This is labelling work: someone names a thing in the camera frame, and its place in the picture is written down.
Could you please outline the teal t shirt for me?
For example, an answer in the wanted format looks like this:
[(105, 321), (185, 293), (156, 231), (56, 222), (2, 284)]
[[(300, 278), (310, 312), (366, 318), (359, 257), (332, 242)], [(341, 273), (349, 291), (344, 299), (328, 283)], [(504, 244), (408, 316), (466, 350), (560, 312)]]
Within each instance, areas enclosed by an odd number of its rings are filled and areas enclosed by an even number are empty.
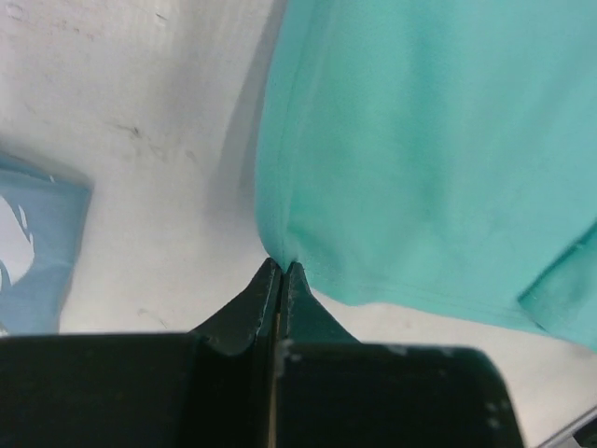
[(258, 232), (348, 305), (596, 345), (596, 5), (290, 1)]

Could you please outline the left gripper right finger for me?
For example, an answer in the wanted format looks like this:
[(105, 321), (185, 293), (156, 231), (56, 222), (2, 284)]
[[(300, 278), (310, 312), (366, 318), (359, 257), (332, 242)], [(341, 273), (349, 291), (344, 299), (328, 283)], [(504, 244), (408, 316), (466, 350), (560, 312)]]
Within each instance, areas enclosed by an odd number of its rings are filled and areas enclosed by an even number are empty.
[(361, 343), (285, 274), (275, 357), (279, 447), (520, 447), (507, 386), (466, 346)]

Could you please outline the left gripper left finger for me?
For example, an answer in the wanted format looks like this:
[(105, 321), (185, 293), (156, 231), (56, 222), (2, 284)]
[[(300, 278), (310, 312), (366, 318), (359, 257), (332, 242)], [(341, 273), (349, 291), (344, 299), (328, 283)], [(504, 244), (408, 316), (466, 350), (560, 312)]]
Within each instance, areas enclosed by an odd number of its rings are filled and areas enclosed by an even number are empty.
[(266, 260), (195, 329), (7, 337), (5, 447), (263, 447), (282, 284)]

